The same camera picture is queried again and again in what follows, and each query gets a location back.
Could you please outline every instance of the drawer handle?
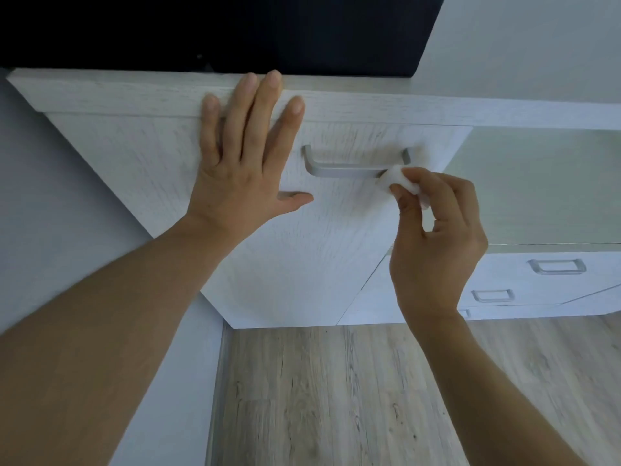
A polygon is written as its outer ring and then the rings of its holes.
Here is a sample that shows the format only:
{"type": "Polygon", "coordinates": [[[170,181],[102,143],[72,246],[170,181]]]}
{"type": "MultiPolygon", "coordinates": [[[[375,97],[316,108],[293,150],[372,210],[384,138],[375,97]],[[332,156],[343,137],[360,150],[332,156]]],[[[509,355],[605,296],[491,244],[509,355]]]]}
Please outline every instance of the drawer handle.
{"type": "Polygon", "coordinates": [[[471,291],[474,298],[480,303],[508,303],[514,301],[516,295],[511,289],[502,289],[496,291],[471,291]],[[501,294],[507,294],[507,297],[493,297],[501,296],[501,294]]]}
{"type": "Polygon", "coordinates": [[[575,260],[529,260],[528,264],[536,274],[582,274],[586,272],[586,265],[580,258],[575,260]],[[558,264],[573,263],[575,268],[565,268],[554,270],[552,268],[542,268],[541,265],[558,265],[558,264]]]}
{"type": "MultiPolygon", "coordinates": [[[[302,155],[304,156],[306,171],[321,178],[379,178],[382,173],[392,167],[392,165],[367,166],[317,162],[313,158],[310,145],[302,147],[302,155]]],[[[401,158],[404,165],[412,163],[410,151],[407,148],[401,153],[401,158]]]]}

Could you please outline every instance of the lower cabinet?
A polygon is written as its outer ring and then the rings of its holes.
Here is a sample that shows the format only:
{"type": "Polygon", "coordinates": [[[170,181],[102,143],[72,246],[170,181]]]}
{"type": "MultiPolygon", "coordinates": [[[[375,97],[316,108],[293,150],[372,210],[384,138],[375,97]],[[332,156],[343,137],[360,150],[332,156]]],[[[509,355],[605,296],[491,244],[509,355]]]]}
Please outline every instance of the lower cabinet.
{"type": "MultiPolygon", "coordinates": [[[[612,311],[589,304],[587,296],[621,284],[621,251],[494,253],[498,250],[490,248],[466,283],[458,303],[465,319],[580,316],[612,311]]],[[[387,255],[339,325],[404,322],[389,264],[387,255]]]]}

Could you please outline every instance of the cabinet handle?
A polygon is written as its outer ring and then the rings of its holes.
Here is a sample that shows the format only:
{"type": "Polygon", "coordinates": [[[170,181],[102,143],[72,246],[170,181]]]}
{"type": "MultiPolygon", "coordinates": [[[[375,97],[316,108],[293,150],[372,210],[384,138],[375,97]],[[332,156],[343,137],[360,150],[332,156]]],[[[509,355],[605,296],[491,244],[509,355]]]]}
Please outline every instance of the cabinet handle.
{"type": "Polygon", "coordinates": [[[580,258],[575,260],[529,260],[528,264],[536,274],[582,274],[586,272],[586,265],[580,258]],[[573,263],[576,267],[570,270],[546,270],[541,264],[546,263],[573,263]]]}
{"type": "MultiPolygon", "coordinates": [[[[321,163],[313,158],[310,145],[302,147],[302,155],[304,156],[306,171],[313,176],[321,178],[379,178],[382,173],[394,165],[367,166],[345,163],[321,163]]],[[[401,153],[401,158],[404,165],[412,163],[408,148],[401,153]]]]}
{"type": "Polygon", "coordinates": [[[511,289],[499,289],[496,291],[471,291],[472,296],[480,303],[508,303],[509,301],[514,301],[516,295],[511,289]],[[507,297],[485,297],[485,293],[507,293],[507,297]]]}

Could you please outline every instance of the floor plank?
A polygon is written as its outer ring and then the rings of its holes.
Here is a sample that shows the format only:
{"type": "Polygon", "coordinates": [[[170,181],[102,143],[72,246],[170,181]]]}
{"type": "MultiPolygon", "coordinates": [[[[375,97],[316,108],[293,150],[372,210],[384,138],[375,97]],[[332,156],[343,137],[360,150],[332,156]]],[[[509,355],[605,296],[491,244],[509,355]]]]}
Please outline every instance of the floor plank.
{"type": "MultiPolygon", "coordinates": [[[[621,463],[621,313],[470,328],[589,464],[621,463]]],[[[222,466],[468,464],[405,325],[232,338],[222,466]]]]}

